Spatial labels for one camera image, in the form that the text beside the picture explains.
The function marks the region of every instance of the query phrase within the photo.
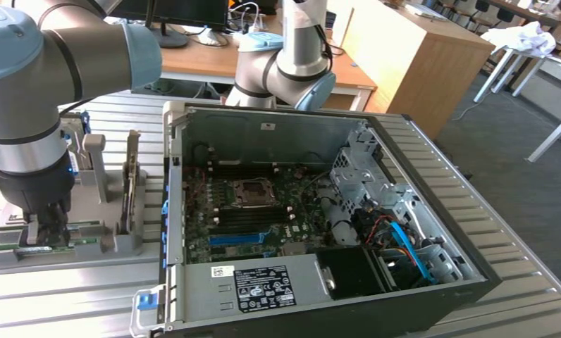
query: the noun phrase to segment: warning label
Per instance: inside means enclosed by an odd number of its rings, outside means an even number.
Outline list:
[[[254,312],[298,304],[285,265],[235,270],[234,283],[242,312]]]

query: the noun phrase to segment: metal table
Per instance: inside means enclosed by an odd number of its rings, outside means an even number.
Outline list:
[[[158,284],[162,209],[162,106],[171,98],[121,92],[86,105],[94,133],[106,134],[105,162],[119,169],[129,129],[142,131],[149,172],[142,255],[0,270],[0,337],[127,337],[133,295]],[[379,117],[504,283],[415,337],[561,337],[561,283],[456,171],[418,127]],[[390,168],[399,179],[399,172]],[[0,197],[0,208],[4,201]]]

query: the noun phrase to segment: white table leg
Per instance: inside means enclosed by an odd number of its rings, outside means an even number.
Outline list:
[[[532,153],[532,155],[526,158],[528,161],[530,161],[532,163],[536,162],[537,159],[544,155],[544,153],[546,152],[546,150],[553,146],[554,142],[558,139],[561,139],[561,124],[554,129],[553,134],[550,134],[550,136],[544,140],[544,142],[540,145],[540,147],[537,147],[537,149],[534,150],[534,152]]]
[[[480,92],[477,93],[476,98],[473,101],[478,104],[481,102],[481,99],[484,98],[484,94],[488,91],[489,86],[492,86],[492,83],[494,83],[496,78],[498,77],[500,73],[502,72],[502,69],[505,69],[506,63],[509,63],[510,57],[513,56],[514,50],[506,49],[506,53],[502,57],[502,60],[498,62],[498,65],[496,66],[494,71],[489,75],[486,83],[484,83],[484,86],[481,87]]]
[[[492,88],[492,93],[497,93],[502,90],[502,87],[505,85],[506,79],[509,78],[510,74],[514,72],[514,69],[517,69],[521,61],[524,60],[524,55],[518,54],[513,64],[510,65],[509,69],[506,70],[506,73],[504,74],[502,78],[500,79],[496,86]]]
[[[545,58],[541,58],[537,62],[534,67],[532,68],[532,70],[528,73],[528,76],[525,76],[524,81],[521,81],[521,84],[518,85],[517,89],[513,92],[513,96],[518,96],[521,93],[521,90],[524,90],[525,85],[528,84],[529,79],[536,75],[537,71],[540,70],[540,67],[544,65],[544,63],[546,62]]]
[[[371,97],[370,89],[361,89],[358,94],[354,96],[353,105],[349,107],[351,111],[365,111],[366,103]]]

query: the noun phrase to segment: circuit board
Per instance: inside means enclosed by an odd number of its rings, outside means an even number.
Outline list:
[[[266,177],[229,179],[205,168],[187,168],[189,263],[306,254],[325,247],[326,221],[311,184],[318,173],[286,166],[277,167]],[[247,223],[259,220],[274,223],[258,224],[254,232]]]

